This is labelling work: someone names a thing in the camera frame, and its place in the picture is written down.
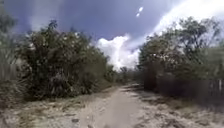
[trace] dirt road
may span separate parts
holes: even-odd
[[[63,108],[53,104],[53,107],[49,109],[45,104],[45,107],[32,109],[32,111],[25,111],[28,108],[20,112],[14,110],[14,116],[11,115],[11,117],[15,118],[17,114],[19,119],[17,121],[8,119],[8,121],[12,124],[14,122],[15,127],[19,125],[21,128],[224,127],[222,114],[215,114],[188,103],[145,93],[134,86],[121,87],[109,97],[97,98],[81,109],[74,109],[71,105],[65,109],[64,104],[62,106]]]

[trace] white cloud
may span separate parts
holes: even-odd
[[[136,17],[140,16],[140,13],[143,11],[141,7],[136,14]],[[204,18],[217,17],[219,19],[224,19],[224,1],[223,0],[184,0],[179,5],[173,7],[171,11],[165,14],[160,22],[156,25],[153,31],[146,33],[145,35],[137,38],[131,39],[129,36],[115,37],[111,41],[105,41],[105,46],[107,49],[115,47],[118,44],[117,48],[112,48],[112,54],[107,54],[111,57],[111,63],[115,67],[119,68],[121,66],[128,66],[133,68],[138,62],[139,49],[135,52],[130,52],[128,49],[137,48],[145,42],[147,35],[152,35],[154,32],[161,32],[166,27],[171,25],[173,22],[179,21],[181,18],[187,18],[189,16],[194,17],[197,20]]]
[[[161,31],[173,22],[189,16],[194,17],[196,20],[201,20],[216,16],[221,18],[223,14],[223,0],[184,0],[162,17],[154,31]]]
[[[57,19],[63,0],[33,0],[29,23],[32,30],[46,26],[50,20]]]
[[[123,66],[134,68],[137,63],[139,51],[131,52],[126,49],[129,40],[130,36],[124,35],[115,37],[112,40],[101,38],[97,42],[97,47],[110,57],[109,63],[114,65],[115,70],[119,70]]]
[[[144,7],[140,7],[140,8],[138,9],[138,12],[137,12],[137,14],[136,14],[136,17],[137,17],[137,18],[140,16],[140,14],[141,14],[141,12],[143,11],[143,9],[144,9]]]

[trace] ground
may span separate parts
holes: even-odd
[[[74,99],[29,103],[6,111],[5,116],[15,128],[224,127],[220,113],[133,85]]]

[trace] tree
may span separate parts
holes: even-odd
[[[113,65],[108,65],[106,67],[105,79],[109,82],[115,82],[116,79],[116,71],[113,70]]]
[[[136,71],[127,67],[121,67],[117,73],[117,82],[121,84],[127,84],[128,82],[136,81]]]
[[[52,21],[18,47],[21,80],[29,99],[90,94],[106,86],[103,80],[112,82],[107,58],[90,45],[90,38],[80,32],[58,32],[56,27]]]
[[[12,40],[9,38],[8,31],[14,26],[14,20],[4,11],[3,2],[0,3],[0,127],[9,128],[3,115],[2,110],[8,107],[19,97],[19,90],[12,80],[16,79],[15,61],[13,54]]]
[[[212,19],[196,21],[191,17],[178,25],[148,37],[141,47],[141,83],[148,90],[170,96],[195,98],[204,90],[202,97],[211,98],[215,88],[210,85],[218,87],[223,79],[222,48],[217,46],[220,26]]]

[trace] bush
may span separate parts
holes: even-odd
[[[18,46],[28,99],[89,94],[104,86],[99,83],[107,73],[107,58],[83,33],[60,33],[56,26],[51,22]]]
[[[188,18],[179,26],[147,38],[139,55],[141,83],[168,96],[223,104],[224,47],[218,23]]]
[[[5,109],[22,100],[23,89],[17,79],[15,43],[8,31],[14,20],[1,10],[0,15],[0,109]]]

